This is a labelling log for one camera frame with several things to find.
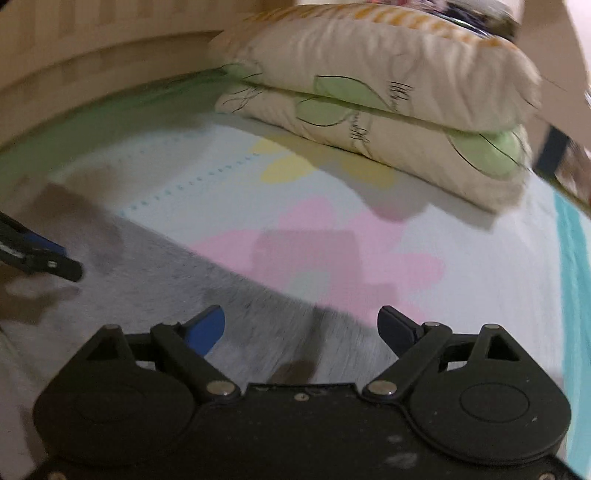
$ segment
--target stain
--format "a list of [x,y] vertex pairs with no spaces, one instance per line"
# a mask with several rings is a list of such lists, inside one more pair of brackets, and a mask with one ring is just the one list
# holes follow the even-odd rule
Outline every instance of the stain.
[[390,443],[400,443],[402,442],[404,439],[402,438],[402,435],[390,435],[387,438],[387,441],[389,441]]
[[418,455],[414,452],[401,452],[389,456],[384,461],[388,466],[400,468],[401,470],[409,470],[417,466]]

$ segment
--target pillowcase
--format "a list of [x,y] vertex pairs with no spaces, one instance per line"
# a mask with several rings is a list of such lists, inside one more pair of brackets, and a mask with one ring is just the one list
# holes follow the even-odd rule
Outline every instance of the pillowcase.
[[511,42],[418,10],[299,5],[254,15],[210,43],[239,79],[464,131],[523,124],[540,75]]
[[318,143],[390,165],[490,212],[519,203],[531,151],[523,127],[478,134],[338,100],[240,84],[218,112],[262,120]]

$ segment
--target yellow pattern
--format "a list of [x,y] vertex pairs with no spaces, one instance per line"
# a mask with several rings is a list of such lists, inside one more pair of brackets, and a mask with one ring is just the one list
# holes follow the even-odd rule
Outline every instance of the yellow pattern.
[[308,18],[312,14],[316,15],[319,12],[322,12],[322,10],[324,10],[325,7],[326,7],[325,5],[315,5],[314,8],[311,8],[310,10],[308,10],[307,12],[302,14],[302,16],[300,18]]
[[318,11],[311,16],[311,18],[326,17],[327,12],[333,12],[334,8],[332,5],[324,5],[324,8],[319,8]]
[[427,23],[429,20],[432,20],[433,16],[432,15],[422,15],[419,18],[417,18],[411,25],[409,25],[409,28],[413,28],[415,30],[421,30],[421,26],[423,26],[423,24]]
[[397,27],[404,21],[405,18],[414,17],[416,14],[417,13],[413,10],[402,10],[394,18],[391,18],[388,23]]
[[373,12],[378,6],[377,5],[370,5],[363,10],[360,10],[355,14],[353,17],[355,20],[361,20],[362,18],[367,17],[371,12]]
[[391,13],[390,10],[383,8],[382,11],[378,13],[372,21],[374,23],[382,23],[384,21],[384,17],[389,13]]
[[344,172],[381,190],[389,189],[396,181],[396,171],[391,167],[290,134],[263,138],[252,153],[278,156],[261,174],[261,181],[268,184],[289,183],[318,170],[332,171],[336,176]]
[[340,13],[342,10],[349,9],[349,8],[351,8],[351,5],[350,5],[350,4],[340,4],[340,5],[336,5],[335,7],[332,7],[332,8],[330,8],[330,9],[328,9],[328,10],[325,12],[325,14],[326,14],[325,16],[326,16],[326,18],[336,18],[336,17],[337,17],[337,15],[339,15],[339,13]]
[[[371,15],[378,11],[374,18]],[[296,5],[272,12],[254,15],[248,18],[250,21],[295,20],[299,18],[350,18],[352,20],[370,20],[374,23],[390,24],[396,27],[404,26],[413,30],[431,33],[441,38],[449,38],[462,43],[473,44],[479,47],[510,48],[517,47],[509,41],[499,37],[482,38],[479,35],[466,31],[464,28],[445,20],[437,20],[429,14],[418,12],[404,7],[393,5]]]
[[298,10],[294,12],[294,16],[296,18],[306,18],[309,12],[312,12],[318,8],[318,5],[305,5],[300,7]]

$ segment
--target green leaf pattern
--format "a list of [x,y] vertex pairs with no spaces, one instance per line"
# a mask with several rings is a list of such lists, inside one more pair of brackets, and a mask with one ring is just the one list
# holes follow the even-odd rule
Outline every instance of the green leaf pattern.
[[453,131],[448,139],[472,167],[493,179],[504,180],[525,162],[525,149],[514,131],[474,134]]

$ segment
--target teal fabric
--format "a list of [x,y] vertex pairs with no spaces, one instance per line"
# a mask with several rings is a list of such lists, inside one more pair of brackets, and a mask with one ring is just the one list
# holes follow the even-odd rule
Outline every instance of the teal fabric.
[[564,322],[564,380],[573,410],[567,462],[591,470],[591,268],[581,213],[556,193]]

